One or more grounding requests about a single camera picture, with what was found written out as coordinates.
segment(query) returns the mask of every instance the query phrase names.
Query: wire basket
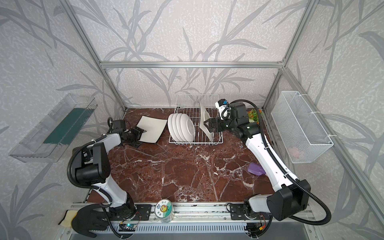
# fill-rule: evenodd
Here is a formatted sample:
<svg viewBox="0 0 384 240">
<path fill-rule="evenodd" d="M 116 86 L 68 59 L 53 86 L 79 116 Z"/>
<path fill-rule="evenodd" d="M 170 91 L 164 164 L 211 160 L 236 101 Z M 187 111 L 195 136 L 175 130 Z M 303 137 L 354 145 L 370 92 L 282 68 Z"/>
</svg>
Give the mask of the wire basket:
<svg viewBox="0 0 384 240">
<path fill-rule="evenodd" d="M 176 105 L 174 113 L 187 114 L 195 126 L 195 141 L 194 142 L 176 142 L 169 136 L 169 143 L 174 144 L 211 144 L 217 145 L 223 143 L 223 133 L 214 133 L 213 142 L 209 141 L 207 135 L 199 128 L 200 124 L 200 104 L 204 105 L 209 115 L 213 118 L 218 117 L 218 111 L 215 107 L 218 94 L 178 94 L 176 96 Z"/>
<path fill-rule="evenodd" d="M 271 114 L 292 163 L 313 162 L 333 146 L 299 92 L 282 91 Z"/>
</svg>

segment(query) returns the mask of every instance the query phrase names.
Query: black glove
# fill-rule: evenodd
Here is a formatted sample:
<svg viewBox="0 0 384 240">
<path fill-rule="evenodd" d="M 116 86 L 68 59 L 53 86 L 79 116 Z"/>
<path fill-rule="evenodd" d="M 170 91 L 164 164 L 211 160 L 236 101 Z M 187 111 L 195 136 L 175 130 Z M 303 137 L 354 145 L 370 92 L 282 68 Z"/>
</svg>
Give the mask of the black glove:
<svg viewBox="0 0 384 240">
<path fill-rule="evenodd" d="M 104 212 L 97 212 L 94 209 L 101 208 L 100 204 L 91 204 L 80 209 L 72 220 L 72 228 L 77 233 L 95 238 L 96 234 L 89 232 L 89 230 L 106 230 L 108 222 L 103 220 L 105 218 Z"/>
</svg>

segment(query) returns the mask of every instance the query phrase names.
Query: wall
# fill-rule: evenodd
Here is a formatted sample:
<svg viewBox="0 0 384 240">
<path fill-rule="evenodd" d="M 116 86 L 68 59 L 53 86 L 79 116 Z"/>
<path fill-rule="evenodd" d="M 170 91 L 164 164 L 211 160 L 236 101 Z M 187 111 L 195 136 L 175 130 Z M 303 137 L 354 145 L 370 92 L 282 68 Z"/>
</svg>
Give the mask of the wall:
<svg viewBox="0 0 384 240">
<path fill-rule="evenodd" d="M 0 2 L 0 238 L 53 239 L 84 189 L 70 185 L 71 149 L 106 132 L 122 111 L 56 1 Z M 68 93 L 98 107 L 57 163 L 23 163 L 8 153 Z"/>
<path fill-rule="evenodd" d="M 382 196 L 383 6 L 383 1 L 321 2 L 288 63 Z M 313 163 L 294 167 L 299 178 L 316 183 L 312 191 L 333 213 L 331 223 L 321 227 L 325 239 L 384 239 L 383 228 L 332 149 Z M 323 218 L 317 204 L 311 208 L 317 219 Z"/>
<path fill-rule="evenodd" d="M 307 0 L 70 2 L 103 61 L 281 61 L 307 4 Z M 186 93 L 265 99 L 276 72 L 109 69 L 127 106 L 133 107 L 173 106 L 176 95 Z"/>
</svg>

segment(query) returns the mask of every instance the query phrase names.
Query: white mesh basket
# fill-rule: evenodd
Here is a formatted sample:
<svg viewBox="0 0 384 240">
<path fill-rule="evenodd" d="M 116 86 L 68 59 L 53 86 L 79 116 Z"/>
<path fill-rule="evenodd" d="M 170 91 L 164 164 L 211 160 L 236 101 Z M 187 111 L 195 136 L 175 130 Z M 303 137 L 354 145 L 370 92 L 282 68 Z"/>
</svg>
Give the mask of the white mesh basket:
<svg viewBox="0 0 384 240">
<path fill-rule="evenodd" d="M 271 114 L 291 162 L 313 162 L 333 146 L 299 92 L 282 91 Z"/>
</svg>

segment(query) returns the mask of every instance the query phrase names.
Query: purple brush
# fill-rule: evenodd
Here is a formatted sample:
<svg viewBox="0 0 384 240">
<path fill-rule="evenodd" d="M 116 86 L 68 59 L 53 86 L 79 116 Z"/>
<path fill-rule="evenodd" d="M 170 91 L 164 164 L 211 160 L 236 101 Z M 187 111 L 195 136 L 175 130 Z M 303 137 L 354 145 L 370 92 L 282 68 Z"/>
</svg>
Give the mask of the purple brush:
<svg viewBox="0 0 384 240">
<path fill-rule="evenodd" d="M 254 162 L 249 164 L 247 171 L 257 176 L 265 174 L 263 167 Z"/>
</svg>

